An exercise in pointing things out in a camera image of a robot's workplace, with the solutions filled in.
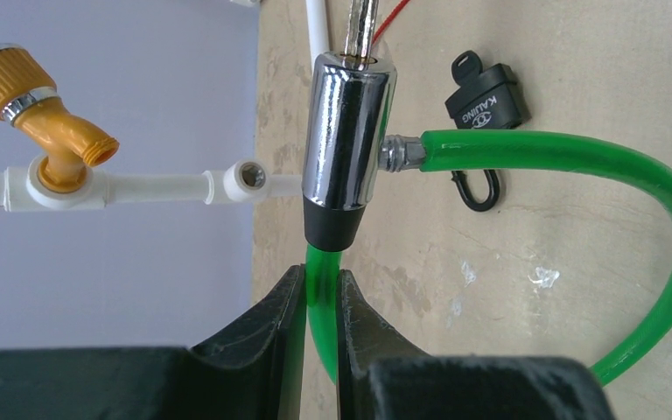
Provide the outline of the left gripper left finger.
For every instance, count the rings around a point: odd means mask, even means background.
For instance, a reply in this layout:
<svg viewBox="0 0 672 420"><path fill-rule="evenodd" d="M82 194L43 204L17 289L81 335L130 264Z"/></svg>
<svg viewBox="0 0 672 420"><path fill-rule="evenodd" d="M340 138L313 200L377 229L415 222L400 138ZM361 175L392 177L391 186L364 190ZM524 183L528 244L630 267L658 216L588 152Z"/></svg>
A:
<svg viewBox="0 0 672 420"><path fill-rule="evenodd" d="M296 419L305 271L192 347L0 350L0 419Z"/></svg>

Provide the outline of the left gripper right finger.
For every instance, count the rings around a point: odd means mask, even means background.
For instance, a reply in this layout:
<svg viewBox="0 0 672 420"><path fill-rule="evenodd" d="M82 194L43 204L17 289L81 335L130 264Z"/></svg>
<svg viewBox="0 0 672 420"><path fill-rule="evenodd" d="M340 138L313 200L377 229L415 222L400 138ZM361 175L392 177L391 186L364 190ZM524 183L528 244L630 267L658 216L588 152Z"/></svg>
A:
<svg viewBox="0 0 672 420"><path fill-rule="evenodd" d="M363 297L349 270L336 291L342 419L612 419L598 380L576 360L433 356Z"/></svg>

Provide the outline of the green cable lock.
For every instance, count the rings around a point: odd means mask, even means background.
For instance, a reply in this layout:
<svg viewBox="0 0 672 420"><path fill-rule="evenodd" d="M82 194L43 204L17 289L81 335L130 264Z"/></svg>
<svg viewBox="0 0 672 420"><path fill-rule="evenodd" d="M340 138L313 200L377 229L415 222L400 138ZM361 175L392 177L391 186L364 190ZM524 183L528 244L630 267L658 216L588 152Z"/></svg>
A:
<svg viewBox="0 0 672 420"><path fill-rule="evenodd" d="M541 131L444 129L386 132L396 69L387 60L321 53L313 63L302 180L308 314L320 361L338 378L336 291L340 258L354 243L378 171L526 169L575 172L632 186L672 219L672 169L616 143ZM672 328L672 270L656 303L592 372L603 384L624 374Z"/></svg>

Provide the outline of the black padlock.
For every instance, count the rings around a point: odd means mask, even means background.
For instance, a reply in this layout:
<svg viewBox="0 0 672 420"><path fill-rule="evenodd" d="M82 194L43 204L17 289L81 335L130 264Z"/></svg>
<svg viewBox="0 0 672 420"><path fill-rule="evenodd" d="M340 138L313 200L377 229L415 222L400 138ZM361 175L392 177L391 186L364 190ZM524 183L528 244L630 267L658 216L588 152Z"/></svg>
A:
<svg viewBox="0 0 672 420"><path fill-rule="evenodd" d="M521 83L506 64L486 70L472 70L458 83L458 90L446 101L449 117L460 130L513 130L531 119ZM501 198L501 182L497 171L483 171L487 197L479 201L471 191L464 171L453 171L451 180L458 188L466 206L475 212L491 210Z"/></svg>

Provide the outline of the black-headed key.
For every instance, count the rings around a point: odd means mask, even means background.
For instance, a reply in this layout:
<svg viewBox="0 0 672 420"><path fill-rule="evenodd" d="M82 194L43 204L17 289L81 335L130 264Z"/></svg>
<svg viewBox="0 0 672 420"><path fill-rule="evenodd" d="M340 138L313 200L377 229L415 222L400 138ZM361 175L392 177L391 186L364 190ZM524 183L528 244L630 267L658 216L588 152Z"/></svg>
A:
<svg viewBox="0 0 672 420"><path fill-rule="evenodd" d="M483 63L478 54L472 50L461 53L451 63L451 77L458 87L471 82L483 72Z"/></svg>

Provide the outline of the silver key bunch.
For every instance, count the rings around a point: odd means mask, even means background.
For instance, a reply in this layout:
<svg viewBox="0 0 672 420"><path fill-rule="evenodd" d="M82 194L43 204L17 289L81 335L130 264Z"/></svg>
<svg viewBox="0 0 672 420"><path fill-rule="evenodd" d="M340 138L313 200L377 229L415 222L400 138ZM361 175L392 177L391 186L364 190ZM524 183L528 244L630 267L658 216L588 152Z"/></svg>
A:
<svg viewBox="0 0 672 420"><path fill-rule="evenodd" d="M378 0L352 0L349 8L344 54L361 61L371 58Z"/></svg>

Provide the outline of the red cable lock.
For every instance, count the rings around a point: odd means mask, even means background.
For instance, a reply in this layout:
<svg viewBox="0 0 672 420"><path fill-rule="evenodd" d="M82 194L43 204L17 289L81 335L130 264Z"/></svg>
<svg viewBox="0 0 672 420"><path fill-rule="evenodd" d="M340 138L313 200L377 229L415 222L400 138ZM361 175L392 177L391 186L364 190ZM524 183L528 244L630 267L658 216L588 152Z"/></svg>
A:
<svg viewBox="0 0 672 420"><path fill-rule="evenodd" d="M377 44L384 32L391 26L394 20L400 15L403 9L411 2L411 0L400 0L398 4L393 8L393 10L385 17L385 19L380 23L376 32L373 36L373 43Z"/></svg>

